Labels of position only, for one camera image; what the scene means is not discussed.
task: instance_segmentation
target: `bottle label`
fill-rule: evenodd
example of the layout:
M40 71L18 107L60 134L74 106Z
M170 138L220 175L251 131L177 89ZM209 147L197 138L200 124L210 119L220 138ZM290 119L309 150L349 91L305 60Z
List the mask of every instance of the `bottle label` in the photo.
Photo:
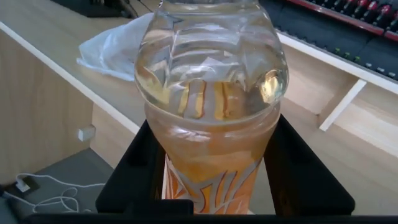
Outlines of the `bottle label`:
M249 201L261 159L244 170L224 171L202 182L192 182L175 169L166 156L166 199L189 199L195 213L247 214Z

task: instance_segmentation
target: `black holder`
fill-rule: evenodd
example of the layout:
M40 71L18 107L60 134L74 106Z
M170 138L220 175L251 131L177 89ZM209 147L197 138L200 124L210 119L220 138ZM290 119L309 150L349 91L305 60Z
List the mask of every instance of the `black holder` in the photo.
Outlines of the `black holder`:
M282 115L264 154L276 215L194 215L190 200L159 200L164 158L145 122L98 196L99 214L35 214L24 223L398 223L350 216L352 196Z
M86 17L137 18L129 0L51 0Z

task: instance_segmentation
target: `charging cable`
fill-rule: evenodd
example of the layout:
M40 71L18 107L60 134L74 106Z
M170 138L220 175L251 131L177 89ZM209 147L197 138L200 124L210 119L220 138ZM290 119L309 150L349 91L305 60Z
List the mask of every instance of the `charging cable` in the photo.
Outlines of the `charging cable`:
M16 200L18 200L18 201L20 201L20 202L22 202L24 204L32 206L33 207L32 211L34 213L37 213L37 210L36 210L37 207L56 205L56 204L59 204L59 203L61 203L67 209L64 212L77 212L78 213L78 212L80 212L79 202L75 198L75 196L77 195L77 192L78 192L77 188L89 188L89 187L98 187L98 186L104 186L105 185L105 183L89 184L89 185L70 184L70 183L66 183L66 182L62 182L60 180L57 180L56 178L54 178L54 177L52 177L50 175L36 175L36 174L27 174L27 173L21 173L21 174L18 174L16 176L17 184L19 184L19 185L24 185L25 184L23 182L22 178L21 178L22 176L49 178L49 179L52 179L52 180L58 182L59 184L70 186L69 188L67 188L66 190L64 190L61 193L61 196L48 198L48 199L43 200L43 201L41 201L41 202L39 202L37 204L30 203L30 202L28 202L27 200L25 200L23 198L17 197L17 196L15 196L13 194L10 194L9 192L4 191L4 195L5 196L13 198L13 199L16 199ZM72 196L65 196L65 194L67 192L69 192L69 191L74 191L73 195ZM72 209L68 205L66 205L65 202L68 201L68 200L72 200L75 203L76 209ZM83 212L91 212L91 210L90 209L84 209Z

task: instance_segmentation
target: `clear plastic bottle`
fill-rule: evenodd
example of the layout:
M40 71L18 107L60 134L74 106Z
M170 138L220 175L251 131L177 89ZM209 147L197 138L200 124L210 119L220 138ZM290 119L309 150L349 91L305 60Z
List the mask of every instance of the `clear plastic bottle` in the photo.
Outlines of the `clear plastic bottle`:
M167 153L166 198L195 213L247 213L289 81L269 16L252 0L165 0L136 83Z

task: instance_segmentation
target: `wooden desk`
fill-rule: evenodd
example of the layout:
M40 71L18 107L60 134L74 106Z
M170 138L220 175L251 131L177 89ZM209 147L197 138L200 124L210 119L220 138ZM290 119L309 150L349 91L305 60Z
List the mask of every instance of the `wooden desk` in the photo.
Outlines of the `wooden desk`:
M131 2L140 15L148 12ZM0 2L0 183L89 146L118 163L145 119L143 100L134 83L89 71L76 58L82 42L127 22L85 18L49 0ZM355 213L396 213L397 84L287 35L280 39L291 77L283 114L354 196ZM77 130L89 124L96 136L80 142ZM259 176L252 201L262 206L251 210L272 213L263 167Z

